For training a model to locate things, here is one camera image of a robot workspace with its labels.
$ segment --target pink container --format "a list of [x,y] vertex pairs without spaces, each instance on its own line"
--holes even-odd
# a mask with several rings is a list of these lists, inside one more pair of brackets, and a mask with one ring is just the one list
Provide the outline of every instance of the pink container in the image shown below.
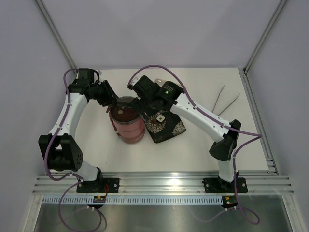
[[[125,96],[117,101],[131,102],[133,99],[133,97]],[[134,144],[144,137],[144,121],[134,110],[115,106],[111,108],[110,116],[116,132],[122,141]]]

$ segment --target metal tweezers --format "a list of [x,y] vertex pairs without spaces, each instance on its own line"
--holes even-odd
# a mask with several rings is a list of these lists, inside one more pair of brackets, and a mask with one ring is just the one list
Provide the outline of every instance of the metal tweezers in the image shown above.
[[[219,100],[219,98],[220,98],[220,95],[221,95],[221,93],[222,93],[222,91],[223,91],[223,89],[224,89],[224,87],[225,87],[225,85],[222,87],[222,89],[220,90],[220,92],[219,92],[219,95],[218,95],[218,97],[217,97],[217,100],[216,100],[216,103],[214,104],[214,107],[213,107],[213,109],[212,109],[212,111],[211,112],[213,112],[214,111],[214,109],[216,108],[216,105],[217,105],[217,103],[218,103],[218,100]],[[228,109],[236,100],[237,100],[237,98],[240,96],[240,94],[223,110],[223,111],[221,111],[219,114],[218,114],[218,116],[220,116],[226,109]]]

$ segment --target white table surface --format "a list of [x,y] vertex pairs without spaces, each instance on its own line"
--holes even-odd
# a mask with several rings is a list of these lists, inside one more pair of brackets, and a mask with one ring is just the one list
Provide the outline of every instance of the white table surface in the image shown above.
[[[242,123],[244,131],[256,132],[253,116],[237,68],[184,68],[171,69],[185,84],[191,97],[212,110],[217,96],[225,85],[215,113],[220,112],[239,93],[238,99],[221,117]],[[135,69],[101,70],[101,80],[108,80],[116,94],[136,96],[127,89],[127,82]],[[173,80],[164,70],[147,69],[138,74]],[[91,100],[85,108],[76,130],[75,140],[83,151],[84,159],[103,172],[155,172],[155,171],[215,171],[217,161],[209,154],[213,143],[202,130],[186,119],[187,131],[175,138],[155,144],[147,130],[144,138],[136,144],[126,144],[115,134],[106,112],[106,107]],[[239,135],[238,146],[251,139]],[[260,141],[244,147],[237,157],[237,169],[246,171],[268,170]]]

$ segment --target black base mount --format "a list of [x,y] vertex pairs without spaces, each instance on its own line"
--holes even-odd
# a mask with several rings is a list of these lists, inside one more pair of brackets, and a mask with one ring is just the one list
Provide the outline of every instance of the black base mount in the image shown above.
[[[231,193],[235,194],[234,181],[227,182],[219,177],[217,178],[204,178],[203,180],[205,193]],[[243,177],[237,177],[237,193],[247,193],[247,183],[246,179]]]
[[77,186],[78,193],[118,193],[119,178],[104,178],[100,168],[94,181],[84,181]]

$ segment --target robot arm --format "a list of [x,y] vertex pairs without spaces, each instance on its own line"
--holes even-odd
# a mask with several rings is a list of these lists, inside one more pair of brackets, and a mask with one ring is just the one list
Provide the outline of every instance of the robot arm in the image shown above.
[[90,191],[96,191],[102,186],[101,171],[83,160],[83,153],[74,139],[75,132],[82,112],[90,99],[97,100],[102,106],[108,106],[116,102],[118,97],[107,81],[94,81],[94,70],[79,69],[78,76],[79,78],[76,78],[68,87],[70,97],[66,95],[56,124],[48,135],[40,136],[39,146],[43,158],[45,158],[51,138],[55,135],[59,125],[62,124],[48,153],[48,168],[57,171],[73,171],[85,182],[92,182],[94,188]]
[[[219,178],[223,182],[231,183],[234,180],[232,154],[237,146],[238,133],[221,127],[211,119],[205,117],[190,103],[183,89],[173,82],[167,81],[162,87],[143,76],[132,81],[129,89],[134,90],[138,97],[132,101],[134,109],[147,120],[160,110],[171,111],[182,116],[201,128],[208,134],[214,143],[209,153],[218,161]],[[224,120],[196,103],[196,107],[211,117],[232,128],[240,129],[241,123],[237,120]]]

